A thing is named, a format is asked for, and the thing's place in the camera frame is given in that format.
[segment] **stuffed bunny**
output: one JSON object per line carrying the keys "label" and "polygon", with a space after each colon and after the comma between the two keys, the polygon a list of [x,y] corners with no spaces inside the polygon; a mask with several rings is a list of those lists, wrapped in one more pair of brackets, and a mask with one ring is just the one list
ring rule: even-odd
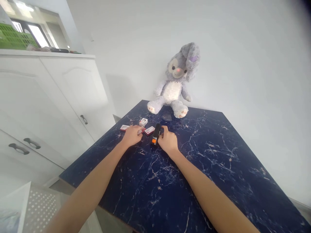
{"label": "stuffed bunny", "polygon": [[200,62],[200,50],[195,43],[189,43],[181,47],[167,65],[166,77],[155,90],[158,98],[147,104],[148,110],[153,114],[158,114],[163,105],[171,106],[177,118],[184,117],[188,112],[188,107],[180,100],[182,97],[191,101],[185,82],[194,78],[198,64]]}

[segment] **white plastic basket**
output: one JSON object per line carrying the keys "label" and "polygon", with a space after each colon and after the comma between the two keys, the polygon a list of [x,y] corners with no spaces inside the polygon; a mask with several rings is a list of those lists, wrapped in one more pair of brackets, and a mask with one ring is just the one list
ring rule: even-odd
{"label": "white plastic basket", "polygon": [[[41,233],[69,196],[32,182],[0,200],[0,210],[20,214],[17,233]],[[80,233],[102,233],[93,212]]]}

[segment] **drawer handle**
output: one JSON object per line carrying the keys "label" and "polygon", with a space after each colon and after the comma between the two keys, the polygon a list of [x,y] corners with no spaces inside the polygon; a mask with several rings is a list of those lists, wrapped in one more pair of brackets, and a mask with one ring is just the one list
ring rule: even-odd
{"label": "drawer handle", "polygon": [[84,116],[81,115],[80,117],[84,120],[85,124],[87,125],[87,120],[84,118]]}
{"label": "drawer handle", "polygon": [[30,138],[25,138],[24,141],[28,142],[29,145],[32,146],[33,148],[36,148],[36,149],[40,149],[41,148],[41,146],[39,146],[37,143],[32,141]]}
{"label": "drawer handle", "polygon": [[22,154],[24,154],[24,155],[29,154],[29,151],[27,151],[26,149],[24,149],[24,148],[22,148],[22,147],[17,146],[15,143],[11,143],[11,144],[9,145],[9,147],[14,148],[18,153],[22,153]]}

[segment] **marble pattern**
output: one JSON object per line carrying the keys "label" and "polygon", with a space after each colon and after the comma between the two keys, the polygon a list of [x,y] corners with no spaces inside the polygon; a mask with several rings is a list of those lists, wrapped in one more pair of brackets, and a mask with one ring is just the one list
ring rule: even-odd
{"label": "marble pattern", "polygon": [[[167,125],[178,146],[264,233],[311,232],[289,198],[259,162],[221,112],[189,108],[181,119],[168,106],[159,114],[142,100],[62,174],[77,187],[92,169],[121,141],[122,125],[146,128]],[[200,208],[184,176],[160,147],[151,147],[144,134],[127,150],[112,175],[100,206],[137,232],[216,232]]]}

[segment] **white belly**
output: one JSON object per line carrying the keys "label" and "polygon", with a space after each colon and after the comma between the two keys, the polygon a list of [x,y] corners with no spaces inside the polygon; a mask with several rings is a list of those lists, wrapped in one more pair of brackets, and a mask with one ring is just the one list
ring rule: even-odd
{"label": "white belly", "polygon": [[178,100],[181,90],[181,83],[169,82],[162,94],[164,97],[165,103],[170,104],[174,100]]}

